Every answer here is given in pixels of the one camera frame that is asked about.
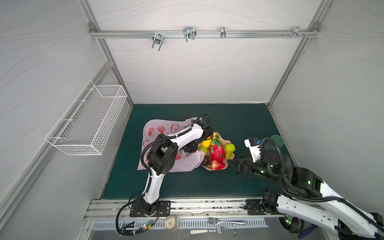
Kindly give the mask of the green apple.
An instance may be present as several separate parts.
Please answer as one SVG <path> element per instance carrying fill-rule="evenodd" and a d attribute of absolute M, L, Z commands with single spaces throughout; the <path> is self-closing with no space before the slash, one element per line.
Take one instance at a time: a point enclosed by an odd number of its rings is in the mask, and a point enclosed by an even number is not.
<path fill-rule="evenodd" d="M 199 148 L 198 148 L 198 151 L 203 151 L 203 152 L 205 153 L 206 156 L 208 155 L 208 149 L 205 148 L 205 147 L 199 147 Z"/>

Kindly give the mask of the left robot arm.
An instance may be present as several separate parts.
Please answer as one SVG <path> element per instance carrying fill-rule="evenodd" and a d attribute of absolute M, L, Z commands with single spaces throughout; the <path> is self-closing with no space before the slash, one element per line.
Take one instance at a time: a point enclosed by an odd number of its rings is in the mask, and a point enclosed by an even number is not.
<path fill-rule="evenodd" d="M 213 133 L 209 122 L 203 121 L 203 116 L 205 114 L 192 119 L 187 128 L 176 133 L 159 134 L 142 150 L 140 162 L 149 173 L 146 187 L 140 197 L 123 205 L 118 211 L 119 214 L 136 202 L 139 203 L 139 207 L 146 216 L 151 217 L 156 212 L 164 177 L 174 166 L 177 153 L 180 150 L 188 153 L 197 151 L 198 145 Z"/>

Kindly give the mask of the yellow lemon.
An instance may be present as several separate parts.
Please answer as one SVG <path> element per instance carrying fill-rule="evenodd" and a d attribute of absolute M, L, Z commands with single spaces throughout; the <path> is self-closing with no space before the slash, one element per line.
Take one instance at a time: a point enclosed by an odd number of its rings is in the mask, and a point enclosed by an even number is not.
<path fill-rule="evenodd" d="M 212 142 L 212 136 L 208 137 L 205 141 L 203 141 L 201 143 L 201 147 L 208 149 L 211 146 L 211 142 Z"/>

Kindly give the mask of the green pear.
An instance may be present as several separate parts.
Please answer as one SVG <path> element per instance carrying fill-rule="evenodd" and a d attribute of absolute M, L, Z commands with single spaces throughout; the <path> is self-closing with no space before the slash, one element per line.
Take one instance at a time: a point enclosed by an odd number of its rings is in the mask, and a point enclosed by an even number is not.
<path fill-rule="evenodd" d="M 230 159 L 231 155 L 235 152 L 236 146 L 234 144 L 226 144 L 224 146 L 226 159 Z"/>

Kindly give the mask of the dark purple fruit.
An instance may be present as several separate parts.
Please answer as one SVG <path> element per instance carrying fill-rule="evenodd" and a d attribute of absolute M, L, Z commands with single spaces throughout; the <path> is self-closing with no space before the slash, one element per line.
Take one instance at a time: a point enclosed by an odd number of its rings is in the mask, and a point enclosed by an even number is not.
<path fill-rule="evenodd" d="M 209 166 L 211 165 L 211 158 L 209 156 L 204 156 L 204 160 L 201 162 L 201 166 Z"/>

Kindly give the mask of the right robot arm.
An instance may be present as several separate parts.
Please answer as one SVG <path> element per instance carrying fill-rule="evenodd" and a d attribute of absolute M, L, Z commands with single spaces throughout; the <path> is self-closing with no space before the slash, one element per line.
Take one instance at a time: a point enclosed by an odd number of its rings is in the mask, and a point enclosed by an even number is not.
<path fill-rule="evenodd" d="M 281 190 L 280 194 L 265 191 L 258 203 L 248 201 L 245 209 L 250 215 L 283 215 L 285 228 L 298 219 L 323 228 L 340 240 L 384 238 L 384 218 L 380 214 L 359 209 L 311 170 L 294 166 L 272 138 L 250 138 L 244 143 L 250 154 L 234 160 L 236 173 L 271 180 Z"/>

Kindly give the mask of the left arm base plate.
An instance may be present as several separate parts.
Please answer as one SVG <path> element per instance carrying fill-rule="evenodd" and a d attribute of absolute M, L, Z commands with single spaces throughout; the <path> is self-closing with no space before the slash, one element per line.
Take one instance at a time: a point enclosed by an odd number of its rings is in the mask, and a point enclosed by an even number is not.
<path fill-rule="evenodd" d="M 156 201 L 153 204 L 148 204 L 144 200 L 133 203 L 130 211 L 130 217 L 145 218 L 145 217 L 168 217 L 170 215 L 170 201 Z"/>

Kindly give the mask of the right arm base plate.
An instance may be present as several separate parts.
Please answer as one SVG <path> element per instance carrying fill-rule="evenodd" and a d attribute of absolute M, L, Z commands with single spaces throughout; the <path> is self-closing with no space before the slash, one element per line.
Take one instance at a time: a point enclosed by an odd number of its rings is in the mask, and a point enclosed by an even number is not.
<path fill-rule="evenodd" d="M 246 199 L 244 210 L 247 211 L 248 215 L 256 216 L 256 215 L 271 215 L 266 209 L 265 203 L 260 199 Z"/>

